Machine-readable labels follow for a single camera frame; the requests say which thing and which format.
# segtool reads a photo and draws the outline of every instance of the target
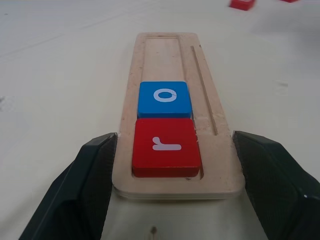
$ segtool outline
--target wooden tray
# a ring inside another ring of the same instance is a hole
[[[186,81],[202,170],[192,178],[137,178],[132,153],[142,81]],[[140,33],[135,42],[124,100],[112,182],[134,199],[225,199],[245,186],[219,96],[194,33]]]

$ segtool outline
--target red tile in background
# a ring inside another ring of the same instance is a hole
[[[248,11],[254,6],[255,2],[256,0],[231,0],[229,7]]]

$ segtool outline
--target red block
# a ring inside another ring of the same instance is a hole
[[[139,178],[195,177],[201,157],[189,118],[139,118],[135,123],[132,171]]]
[[[229,7],[248,11],[254,6],[255,2],[256,0],[231,0]]]

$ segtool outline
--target wooden block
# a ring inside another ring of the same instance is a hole
[[[136,121],[132,155],[136,177],[195,177],[200,167],[197,136],[190,118]]]
[[[139,118],[190,118],[191,103],[183,81],[143,81],[138,100]]]
[[[231,0],[229,7],[248,11],[254,6],[255,2],[256,0]]]

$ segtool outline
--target white table surface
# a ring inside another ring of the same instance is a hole
[[[90,139],[117,132],[136,35],[194,32],[230,130],[282,145],[320,180],[320,5],[257,0],[0,2],[0,239],[17,239]],[[103,240],[266,240],[243,193],[139,202],[112,194]]]

